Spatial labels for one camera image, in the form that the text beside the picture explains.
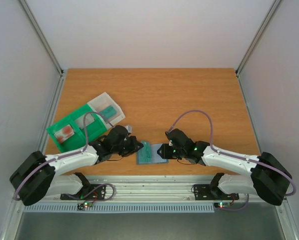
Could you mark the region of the teal VIP card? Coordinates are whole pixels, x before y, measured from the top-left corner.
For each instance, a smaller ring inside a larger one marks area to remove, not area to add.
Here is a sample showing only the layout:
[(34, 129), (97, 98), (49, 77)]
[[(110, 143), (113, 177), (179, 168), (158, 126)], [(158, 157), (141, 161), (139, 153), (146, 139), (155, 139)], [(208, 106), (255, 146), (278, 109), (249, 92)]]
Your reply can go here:
[(149, 165), (152, 163), (152, 148), (148, 141), (141, 141), (143, 147), (136, 153), (138, 165)]

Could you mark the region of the teal card holder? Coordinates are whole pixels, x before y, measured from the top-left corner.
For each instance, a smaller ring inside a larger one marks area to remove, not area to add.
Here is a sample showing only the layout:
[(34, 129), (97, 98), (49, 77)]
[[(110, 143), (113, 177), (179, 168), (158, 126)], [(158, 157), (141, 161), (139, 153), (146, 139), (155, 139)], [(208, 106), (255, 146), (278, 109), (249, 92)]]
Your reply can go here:
[(159, 147), (162, 145), (161, 143), (159, 144), (150, 144), (151, 145), (151, 153), (152, 153), (152, 163), (149, 165), (155, 165), (155, 164), (168, 164), (169, 160), (168, 159), (162, 159), (158, 154), (157, 150)]

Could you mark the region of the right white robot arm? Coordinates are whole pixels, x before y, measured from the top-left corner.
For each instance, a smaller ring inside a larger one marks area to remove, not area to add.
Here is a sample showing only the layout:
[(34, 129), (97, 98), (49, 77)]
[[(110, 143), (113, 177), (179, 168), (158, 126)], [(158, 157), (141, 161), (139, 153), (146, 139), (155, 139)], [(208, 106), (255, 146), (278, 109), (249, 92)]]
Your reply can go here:
[(225, 173), (214, 176), (210, 192), (216, 199), (226, 194), (246, 194), (279, 206), (287, 196), (292, 176), (271, 153), (246, 155), (224, 150), (209, 142), (192, 141), (177, 128), (165, 135), (169, 142), (157, 150), (161, 158), (185, 159), (193, 165), (218, 167), (235, 173), (234, 176)]

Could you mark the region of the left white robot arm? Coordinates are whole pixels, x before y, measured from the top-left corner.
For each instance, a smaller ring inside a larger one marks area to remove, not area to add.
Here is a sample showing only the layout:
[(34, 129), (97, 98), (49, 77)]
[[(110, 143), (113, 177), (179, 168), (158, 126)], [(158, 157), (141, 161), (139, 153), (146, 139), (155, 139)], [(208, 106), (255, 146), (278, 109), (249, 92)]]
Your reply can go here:
[(107, 135), (75, 150), (55, 155), (32, 152), (9, 178), (15, 189), (13, 199), (22, 201), (25, 206), (33, 205), (47, 195), (56, 177), (81, 167), (100, 164), (112, 155), (128, 157), (143, 147), (127, 128), (116, 125)]

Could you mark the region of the teal card in bin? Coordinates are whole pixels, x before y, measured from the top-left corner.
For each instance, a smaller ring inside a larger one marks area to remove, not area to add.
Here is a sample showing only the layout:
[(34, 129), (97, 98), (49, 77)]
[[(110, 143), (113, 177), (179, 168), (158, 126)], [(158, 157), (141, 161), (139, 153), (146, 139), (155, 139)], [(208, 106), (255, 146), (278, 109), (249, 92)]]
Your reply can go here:
[(105, 107), (103, 110), (101, 110), (99, 113), (109, 120), (117, 114), (117, 111), (112, 105), (109, 105)]

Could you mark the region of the grey card in tray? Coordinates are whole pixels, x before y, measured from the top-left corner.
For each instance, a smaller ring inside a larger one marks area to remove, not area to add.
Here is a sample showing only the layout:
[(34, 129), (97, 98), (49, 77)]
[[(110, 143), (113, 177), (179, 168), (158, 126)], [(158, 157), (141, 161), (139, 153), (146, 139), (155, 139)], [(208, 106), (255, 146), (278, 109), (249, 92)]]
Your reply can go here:
[(80, 129), (83, 129), (84, 126), (87, 127), (88, 125), (92, 124), (94, 121), (95, 119), (91, 114), (87, 114), (86, 116), (84, 116), (83, 114), (82, 116), (77, 118), (74, 122)]

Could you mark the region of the red white card in tray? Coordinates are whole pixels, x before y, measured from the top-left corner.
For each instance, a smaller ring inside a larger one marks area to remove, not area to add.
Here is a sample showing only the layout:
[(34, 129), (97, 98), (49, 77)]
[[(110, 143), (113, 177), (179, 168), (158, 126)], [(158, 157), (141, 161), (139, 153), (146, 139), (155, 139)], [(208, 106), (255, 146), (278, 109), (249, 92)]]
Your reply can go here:
[(65, 142), (67, 139), (72, 137), (75, 134), (75, 131), (73, 128), (68, 124), (64, 126), (62, 129), (56, 131), (54, 133), (54, 137), (56, 138), (56, 141), (60, 144)]

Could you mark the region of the white translucent plastic bin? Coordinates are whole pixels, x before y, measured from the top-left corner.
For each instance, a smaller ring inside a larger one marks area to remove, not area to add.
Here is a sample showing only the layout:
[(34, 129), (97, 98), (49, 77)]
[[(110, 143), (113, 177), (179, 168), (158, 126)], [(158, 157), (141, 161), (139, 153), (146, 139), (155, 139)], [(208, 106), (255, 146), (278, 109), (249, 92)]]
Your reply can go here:
[(106, 92), (90, 100), (87, 104), (93, 111), (104, 116), (112, 125), (116, 125), (126, 118), (121, 107)]

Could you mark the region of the green plastic tray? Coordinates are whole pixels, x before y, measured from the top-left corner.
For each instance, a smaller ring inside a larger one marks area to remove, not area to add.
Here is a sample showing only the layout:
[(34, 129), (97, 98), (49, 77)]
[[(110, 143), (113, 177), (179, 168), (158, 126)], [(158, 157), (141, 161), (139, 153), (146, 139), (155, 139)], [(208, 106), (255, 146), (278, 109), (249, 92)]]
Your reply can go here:
[(107, 131), (101, 117), (97, 114), (84, 116), (85, 113), (92, 111), (93, 109), (85, 104), (46, 129), (60, 152), (84, 147), (86, 144), (84, 125), (86, 125), (89, 141), (93, 141)]

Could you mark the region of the aluminium front rail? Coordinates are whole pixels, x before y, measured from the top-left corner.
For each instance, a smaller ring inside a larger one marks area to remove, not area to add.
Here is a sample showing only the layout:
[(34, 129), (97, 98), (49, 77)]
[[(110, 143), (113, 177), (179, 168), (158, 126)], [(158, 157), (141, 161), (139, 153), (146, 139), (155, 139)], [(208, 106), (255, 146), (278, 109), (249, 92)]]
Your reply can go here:
[(88, 175), (81, 172), (57, 176), (43, 199), (76, 194), (83, 185), (106, 185), (105, 198), (122, 201), (196, 201), (191, 187), (211, 184), (211, 175)]

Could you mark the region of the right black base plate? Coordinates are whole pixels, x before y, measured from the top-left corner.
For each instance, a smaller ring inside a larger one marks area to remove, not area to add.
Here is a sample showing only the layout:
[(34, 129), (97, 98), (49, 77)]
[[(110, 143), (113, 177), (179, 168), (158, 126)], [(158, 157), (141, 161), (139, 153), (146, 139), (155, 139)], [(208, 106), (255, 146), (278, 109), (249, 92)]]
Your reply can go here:
[(196, 201), (230, 201), (240, 199), (237, 193), (224, 193), (218, 187), (211, 186), (210, 184), (194, 184), (190, 191), (194, 194)]

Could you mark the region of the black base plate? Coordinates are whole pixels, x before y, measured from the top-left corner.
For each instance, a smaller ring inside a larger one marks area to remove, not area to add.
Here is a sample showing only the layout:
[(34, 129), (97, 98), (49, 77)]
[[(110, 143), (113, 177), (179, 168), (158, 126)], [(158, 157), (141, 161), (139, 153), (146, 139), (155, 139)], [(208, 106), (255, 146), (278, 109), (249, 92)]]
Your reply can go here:
[(230, 201), (240, 199), (237, 193), (224, 193), (218, 187), (211, 186), (210, 184), (194, 184), (190, 191), (194, 194), (196, 201)]
[(104, 200), (106, 193), (105, 184), (85, 184), (83, 187), (75, 194), (64, 193), (60, 195), (60, 199), (63, 201), (72, 200)]

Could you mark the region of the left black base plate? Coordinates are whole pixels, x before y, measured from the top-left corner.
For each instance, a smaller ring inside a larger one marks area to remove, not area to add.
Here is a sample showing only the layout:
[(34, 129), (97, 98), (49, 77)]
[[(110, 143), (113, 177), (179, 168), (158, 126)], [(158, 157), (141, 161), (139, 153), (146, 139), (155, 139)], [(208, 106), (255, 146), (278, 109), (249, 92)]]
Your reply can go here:
[(63, 201), (72, 200), (104, 200), (106, 193), (105, 184), (85, 184), (83, 187), (75, 194), (64, 193), (60, 195), (60, 199)]

